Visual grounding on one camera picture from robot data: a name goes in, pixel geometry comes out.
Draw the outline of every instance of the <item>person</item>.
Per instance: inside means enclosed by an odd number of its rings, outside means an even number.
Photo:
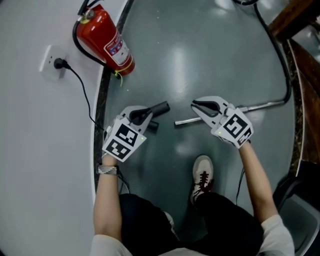
[[[293,256],[292,237],[273,201],[267,175],[251,144],[239,149],[254,216],[230,200],[212,193],[214,168],[208,156],[193,166],[190,201],[203,216],[207,235],[183,243],[173,232],[173,219],[133,194],[118,193],[118,177],[101,174],[94,203],[94,234],[90,256]],[[110,155],[103,166],[115,166]]]

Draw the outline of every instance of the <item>shoe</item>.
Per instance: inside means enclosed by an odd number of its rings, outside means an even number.
[[[168,219],[168,221],[169,221],[169,223],[171,225],[171,232],[176,236],[176,238],[178,238],[178,236],[177,236],[177,234],[175,232],[174,218],[172,218],[171,215],[169,213],[167,213],[166,211],[164,211],[164,214],[165,214],[166,218]]]
[[[210,192],[214,181],[214,166],[211,159],[206,155],[200,155],[196,158],[193,165],[194,187],[190,196],[191,203],[195,202],[204,192]]]

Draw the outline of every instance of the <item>red fire extinguisher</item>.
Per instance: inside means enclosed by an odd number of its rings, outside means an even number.
[[[88,58],[98,62],[117,77],[125,76],[135,68],[135,61],[125,41],[117,30],[110,15],[98,4],[91,8],[98,0],[88,4],[85,0],[78,12],[80,18],[74,24],[72,38],[76,47]],[[100,59],[88,53],[79,43],[84,42]]]

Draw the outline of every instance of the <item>electrical outlet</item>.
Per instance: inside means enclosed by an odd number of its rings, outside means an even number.
[[[61,47],[57,45],[49,45],[44,53],[39,71],[45,78],[51,81],[57,81],[60,78],[62,69],[55,68],[55,59],[65,59],[66,55],[66,52]]]

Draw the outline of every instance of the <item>wristwatch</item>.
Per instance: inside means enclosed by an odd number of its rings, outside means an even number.
[[[106,165],[99,165],[98,166],[98,173],[99,174],[110,174],[110,175],[118,175],[119,174],[119,166],[106,166]]]

